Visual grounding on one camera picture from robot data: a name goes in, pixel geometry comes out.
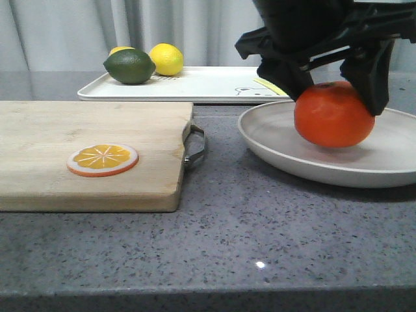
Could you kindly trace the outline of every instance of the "white plate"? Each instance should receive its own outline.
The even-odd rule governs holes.
[[[250,149],[272,166],[313,181],[359,188],[416,183],[416,116],[385,109],[372,133],[349,148],[322,148],[294,128],[293,101],[253,107],[239,118]]]
[[[144,84],[124,85],[104,74],[78,91],[87,101],[189,101],[194,103],[267,103],[279,99],[254,81],[256,67],[184,67],[173,77],[153,75]]]

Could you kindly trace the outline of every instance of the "speckled countertop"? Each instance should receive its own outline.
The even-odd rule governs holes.
[[[0,99],[98,75],[3,72]],[[389,106],[416,113],[415,84],[392,73]],[[245,146],[246,109],[195,108],[209,149],[174,213],[0,213],[0,311],[416,311],[416,185],[286,174]]]

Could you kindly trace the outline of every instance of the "gray curtain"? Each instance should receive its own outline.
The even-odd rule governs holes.
[[[103,71],[112,47],[159,42],[180,48],[186,66],[257,66],[234,43],[262,25],[251,0],[0,0],[0,70]],[[415,49],[398,40],[391,69],[416,71]]]

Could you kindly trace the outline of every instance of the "cutting board handle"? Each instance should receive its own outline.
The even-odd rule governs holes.
[[[191,155],[188,155],[188,153],[185,155],[184,159],[184,167],[186,170],[188,170],[194,163],[197,161],[200,157],[202,157],[205,154],[205,151],[207,149],[207,138],[205,136],[205,131],[201,128],[199,128],[197,125],[192,123],[190,125],[190,134],[197,134],[200,135],[203,139],[202,141],[202,149],[197,151],[196,153],[193,153]]]

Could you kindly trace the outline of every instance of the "orange slice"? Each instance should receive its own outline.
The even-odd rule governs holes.
[[[124,144],[98,144],[73,153],[66,162],[68,169],[83,177],[107,177],[134,167],[138,153]]]

